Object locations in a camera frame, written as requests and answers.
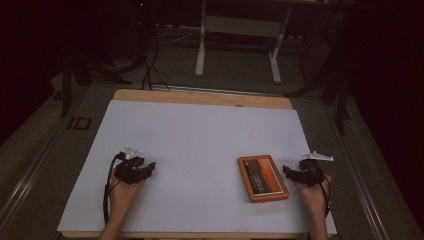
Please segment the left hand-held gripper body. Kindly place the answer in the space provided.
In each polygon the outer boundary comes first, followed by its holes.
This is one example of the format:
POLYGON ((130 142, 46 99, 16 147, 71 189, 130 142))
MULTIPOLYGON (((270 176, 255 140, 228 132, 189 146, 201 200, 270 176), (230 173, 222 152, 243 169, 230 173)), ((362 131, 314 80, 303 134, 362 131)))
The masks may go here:
POLYGON ((116 166, 115 177, 126 184, 140 182, 142 180, 141 166, 134 167, 132 162, 134 158, 142 157, 142 154, 141 150, 126 146, 125 150, 118 154, 121 163, 116 166))

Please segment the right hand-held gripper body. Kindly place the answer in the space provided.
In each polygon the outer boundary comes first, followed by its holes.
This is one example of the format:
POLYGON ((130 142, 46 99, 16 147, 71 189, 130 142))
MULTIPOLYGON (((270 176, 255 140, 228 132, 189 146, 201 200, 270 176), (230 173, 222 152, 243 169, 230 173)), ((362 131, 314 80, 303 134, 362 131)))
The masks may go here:
POLYGON ((319 161, 330 161, 334 158, 317 153, 302 154, 303 160, 299 162, 299 169, 301 170, 301 183, 307 186, 314 186, 321 184, 324 180, 323 170, 318 166, 319 161))

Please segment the orange wooden box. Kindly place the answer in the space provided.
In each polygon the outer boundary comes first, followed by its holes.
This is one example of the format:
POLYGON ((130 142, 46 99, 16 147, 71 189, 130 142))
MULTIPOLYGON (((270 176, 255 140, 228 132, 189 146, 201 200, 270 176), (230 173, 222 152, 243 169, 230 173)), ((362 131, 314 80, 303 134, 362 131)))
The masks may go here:
POLYGON ((289 198, 290 193, 270 155, 240 157, 238 166, 252 203, 289 198))

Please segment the person's left hand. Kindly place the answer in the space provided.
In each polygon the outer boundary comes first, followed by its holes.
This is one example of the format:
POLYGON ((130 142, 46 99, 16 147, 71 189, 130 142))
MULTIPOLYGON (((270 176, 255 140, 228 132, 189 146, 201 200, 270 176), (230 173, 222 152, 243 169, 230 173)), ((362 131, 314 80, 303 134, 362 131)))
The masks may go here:
POLYGON ((113 169, 111 184, 112 186, 109 190, 111 216, 127 215, 144 186, 145 181, 142 180, 135 184, 127 184, 115 177, 115 169, 113 169))

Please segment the person's right hand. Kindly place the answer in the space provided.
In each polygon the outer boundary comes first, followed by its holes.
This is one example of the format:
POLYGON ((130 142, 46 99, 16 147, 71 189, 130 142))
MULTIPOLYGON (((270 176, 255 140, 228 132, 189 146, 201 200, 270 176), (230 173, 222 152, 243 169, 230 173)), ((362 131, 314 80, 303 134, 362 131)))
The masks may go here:
POLYGON ((322 214, 326 218, 330 200, 331 181, 332 177, 325 174, 324 181, 319 185, 307 186, 305 184, 295 183, 311 216, 322 214))

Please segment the black metal stand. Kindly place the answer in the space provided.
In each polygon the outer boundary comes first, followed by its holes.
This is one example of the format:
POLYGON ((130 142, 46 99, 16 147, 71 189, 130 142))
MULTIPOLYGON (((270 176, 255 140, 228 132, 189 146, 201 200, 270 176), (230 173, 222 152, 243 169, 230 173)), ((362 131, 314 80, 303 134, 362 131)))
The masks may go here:
POLYGON ((345 135, 344 120, 346 113, 346 101, 348 94, 350 75, 347 75, 340 83, 337 112, 336 112, 336 128, 341 136, 345 135))

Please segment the metal floor strip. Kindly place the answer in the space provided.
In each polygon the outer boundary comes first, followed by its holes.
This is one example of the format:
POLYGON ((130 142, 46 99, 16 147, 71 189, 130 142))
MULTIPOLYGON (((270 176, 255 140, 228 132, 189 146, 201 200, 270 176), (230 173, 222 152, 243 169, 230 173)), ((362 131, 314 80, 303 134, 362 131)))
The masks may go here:
POLYGON ((262 97, 284 97, 282 94, 261 93, 261 92, 247 92, 235 90, 221 90, 221 89, 208 89, 208 88, 195 88, 195 87, 181 87, 181 86, 164 86, 154 84, 151 90, 169 91, 169 92, 191 92, 191 93, 211 93, 211 94, 225 94, 225 95, 246 95, 246 96, 262 96, 262 97))

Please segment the metal floor rail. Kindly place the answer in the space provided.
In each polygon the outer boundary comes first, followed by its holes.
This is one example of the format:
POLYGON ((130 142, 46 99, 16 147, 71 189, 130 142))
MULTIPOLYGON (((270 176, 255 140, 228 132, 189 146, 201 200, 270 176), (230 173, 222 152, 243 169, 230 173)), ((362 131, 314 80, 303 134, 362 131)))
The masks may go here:
POLYGON ((332 110, 330 107, 326 107, 325 112, 332 126, 332 130, 337 135, 338 141, 342 146, 342 151, 344 156, 346 157, 346 163, 350 171, 352 183, 356 191, 357 198, 361 203, 363 213, 372 231, 373 239, 386 240, 387 234, 384 227, 381 224, 380 216, 378 214, 378 211, 375 208, 374 200, 372 199, 368 191, 368 188, 366 187, 364 179, 362 178, 360 174, 360 171, 358 169, 354 156, 351 150, 349 149, 349 146, 346 142, 345 137, 341 135, 338 128, 336 127, 336 123, 335 123, 336 111, 332 110))
POLYGON ((8 226, 13 221, 19 208, 30 193, 34 183, 45 165, 45 161, 55 145, 56 141, 62 135, 63 129, 54 130, 35 155, 26 172, 15 185, 12 193, 6 199, 5 204, 0 208, 0 236, 7 232, 8 226))

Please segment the white metal desk frame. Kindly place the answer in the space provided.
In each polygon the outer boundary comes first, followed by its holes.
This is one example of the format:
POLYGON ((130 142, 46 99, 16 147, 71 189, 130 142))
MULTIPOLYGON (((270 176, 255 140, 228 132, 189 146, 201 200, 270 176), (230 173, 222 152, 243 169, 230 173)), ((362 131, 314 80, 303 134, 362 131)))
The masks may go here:
POLYGON ((268 53, 268 59, 273 82, 275 84, 280 84, 282 82, 282 78, 280 76, 277 56, 285 37, 293 8, 288 7, 285 10, 285 14, 281 22, 208 15, 206 13, 206 8, 207 0, 202 0, 200 17, 200 42, 194 75, 196 77, 202 77, 204 73, 206 53, 205 36, 207 32, 267 37, 274 38, 276 40, 274 48, 268 53))

